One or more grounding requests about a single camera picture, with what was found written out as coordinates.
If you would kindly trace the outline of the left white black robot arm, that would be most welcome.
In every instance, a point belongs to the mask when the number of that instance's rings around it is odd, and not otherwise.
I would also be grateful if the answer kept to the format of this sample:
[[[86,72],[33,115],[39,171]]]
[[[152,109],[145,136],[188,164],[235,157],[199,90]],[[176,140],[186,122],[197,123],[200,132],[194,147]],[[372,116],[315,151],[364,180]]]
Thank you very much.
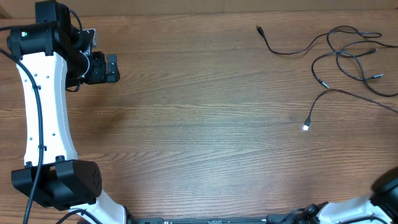
[[[9,28],[4,55],[17,65],[27,121],[24,166],[12,171],[12,184],[28,210],[37,203],[88,223],[133,223],[103,190],[97,163],[78,158],[70,134],[67,92],[120,78],[117,57],[94,51],[96,31],[73,26],[75,16],[64,4],[41,1],[34,24]]]

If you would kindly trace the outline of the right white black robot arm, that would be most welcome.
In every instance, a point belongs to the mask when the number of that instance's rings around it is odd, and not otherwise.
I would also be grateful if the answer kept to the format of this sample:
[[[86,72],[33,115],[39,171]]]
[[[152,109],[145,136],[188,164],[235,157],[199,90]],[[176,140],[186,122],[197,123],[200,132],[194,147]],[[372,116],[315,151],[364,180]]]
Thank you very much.
[[[372,193],[344,202],[323,202],[290,212],[279,223],[397,223],[397,168],[381,175]]]

